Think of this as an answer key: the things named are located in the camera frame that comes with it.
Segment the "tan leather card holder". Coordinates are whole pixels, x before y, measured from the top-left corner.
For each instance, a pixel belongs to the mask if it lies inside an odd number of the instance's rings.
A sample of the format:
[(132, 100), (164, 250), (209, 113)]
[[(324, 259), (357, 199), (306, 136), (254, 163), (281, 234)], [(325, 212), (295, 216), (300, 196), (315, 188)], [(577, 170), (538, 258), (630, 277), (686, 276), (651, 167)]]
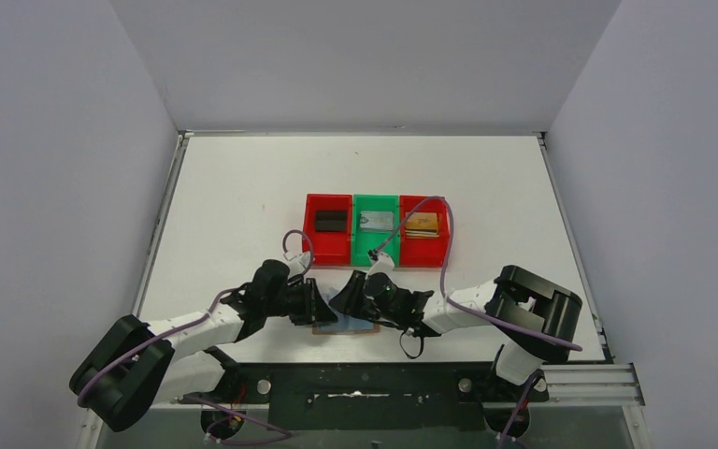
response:
[(380, 327), (377, 324), (336, 312), (333, 308), (331, 310), (336, 314), (337, 321), (331, 324), (316, 325), (312, 329), (313, 335), (347, 336), (380, 332)]

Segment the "red bin with black card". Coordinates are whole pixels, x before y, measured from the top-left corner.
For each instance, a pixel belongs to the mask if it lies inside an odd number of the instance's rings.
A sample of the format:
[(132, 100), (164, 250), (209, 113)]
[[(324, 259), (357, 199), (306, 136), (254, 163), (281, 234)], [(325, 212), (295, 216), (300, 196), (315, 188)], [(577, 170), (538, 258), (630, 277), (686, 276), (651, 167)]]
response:
[[(345, 233), (316, 233), (316, 210), (346, 210), (348, 228)], [(317, 267), (349, 266), (351, 264), (352, 196), (307, 194), (303, 230), (309, 241), (302, 239), (304, 249), (312, 251)]]

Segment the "green plastic bin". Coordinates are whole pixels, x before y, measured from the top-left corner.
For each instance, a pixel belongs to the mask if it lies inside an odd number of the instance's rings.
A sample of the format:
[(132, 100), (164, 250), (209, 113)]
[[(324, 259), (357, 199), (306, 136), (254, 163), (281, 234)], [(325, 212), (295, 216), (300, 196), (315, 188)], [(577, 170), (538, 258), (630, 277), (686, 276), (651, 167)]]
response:
[(376, 250), (391, 232), (362, 232), (358, 218), (361, 210), (389, 210), (395, 215), (395, 228), (399, 225), (400, 210), (397, 196), (354, 195), (352, 198), (351, 265), (369, 267), (372, 264), (369, 252)]

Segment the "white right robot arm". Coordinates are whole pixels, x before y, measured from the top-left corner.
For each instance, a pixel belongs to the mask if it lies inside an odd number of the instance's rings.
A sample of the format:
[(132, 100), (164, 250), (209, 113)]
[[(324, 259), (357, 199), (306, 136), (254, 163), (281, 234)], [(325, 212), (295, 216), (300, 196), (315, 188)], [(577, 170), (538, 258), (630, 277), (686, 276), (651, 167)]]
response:
[(425, 340), (457, 329), (494, 326), (508, 338), (495, 358), (494, 374), (523, 385), (545, 363), (564, 363), (581, 346), (574, 342), (582, 311), (575, 293), (515, 266), (478, 286), (414, 291), (385, 272), (356, 271), (329, 302), (336, 311)]

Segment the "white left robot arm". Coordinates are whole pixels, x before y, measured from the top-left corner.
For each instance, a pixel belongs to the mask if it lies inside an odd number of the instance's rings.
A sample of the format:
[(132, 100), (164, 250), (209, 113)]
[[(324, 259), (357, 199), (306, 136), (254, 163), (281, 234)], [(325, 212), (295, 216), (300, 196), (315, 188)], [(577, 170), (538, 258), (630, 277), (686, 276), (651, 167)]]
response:
[(113, 431), (126, 430), (156, 403), (229, 388), (237, 362), (222, 345), (254, 335), (270, 317), (295, 326), (338, 320), (314, 279), (268, 259), (250, 281), (222, 290), (202, 311), (150, 322), (121, 317), (75, 370), (69, 388), (81, 408)]

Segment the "silver card stack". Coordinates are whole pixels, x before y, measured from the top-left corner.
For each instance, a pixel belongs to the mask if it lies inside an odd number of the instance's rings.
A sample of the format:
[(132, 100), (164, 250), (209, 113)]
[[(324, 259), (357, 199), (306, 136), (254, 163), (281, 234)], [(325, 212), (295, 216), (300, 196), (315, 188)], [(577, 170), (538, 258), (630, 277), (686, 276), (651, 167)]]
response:
[(358, 225), (362, 232), (391, 232), (395, 228), (395, 215), (389, 210), (361, 210)]

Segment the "black card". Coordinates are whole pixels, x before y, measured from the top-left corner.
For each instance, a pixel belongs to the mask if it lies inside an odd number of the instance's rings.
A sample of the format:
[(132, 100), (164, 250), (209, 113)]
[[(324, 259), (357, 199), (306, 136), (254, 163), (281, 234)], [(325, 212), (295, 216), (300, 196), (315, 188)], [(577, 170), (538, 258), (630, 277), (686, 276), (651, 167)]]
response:
[(348, 228), (346, 210), (316, 210), (314, 216), (316, 233), (345, 233)]

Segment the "gold card stack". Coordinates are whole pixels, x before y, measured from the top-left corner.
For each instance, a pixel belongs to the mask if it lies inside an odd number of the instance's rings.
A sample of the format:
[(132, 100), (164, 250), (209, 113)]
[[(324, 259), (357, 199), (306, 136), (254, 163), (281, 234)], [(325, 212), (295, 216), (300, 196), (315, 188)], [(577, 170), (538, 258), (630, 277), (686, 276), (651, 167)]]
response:
[(439, 237), (439, 218), (435, 212), (414, 212), (404, 223), (408, 239), (435, 239)]

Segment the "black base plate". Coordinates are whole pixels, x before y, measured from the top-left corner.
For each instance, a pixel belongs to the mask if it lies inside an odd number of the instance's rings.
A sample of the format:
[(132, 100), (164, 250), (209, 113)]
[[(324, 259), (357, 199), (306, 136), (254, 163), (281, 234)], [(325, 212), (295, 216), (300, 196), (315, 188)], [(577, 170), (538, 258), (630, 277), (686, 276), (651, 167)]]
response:
[(240, 411), (257, 406), (287, 430), (446, 427), (520, 437), (530, 427), (531, 404), (549, 398), (532, 390), (522, 399), (523, 392), (498, 378), (490, 362), (248, 363), (185, 401), (203, 398)]

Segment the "aluminium frame rail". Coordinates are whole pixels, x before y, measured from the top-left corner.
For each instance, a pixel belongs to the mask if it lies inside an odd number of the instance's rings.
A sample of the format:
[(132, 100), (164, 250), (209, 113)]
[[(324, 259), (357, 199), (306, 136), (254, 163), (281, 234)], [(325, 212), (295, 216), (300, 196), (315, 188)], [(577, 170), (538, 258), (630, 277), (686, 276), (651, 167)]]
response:
[(549, 365), (543, 370), (549, 399), (538, 407), (645, 405), (633, 364)]

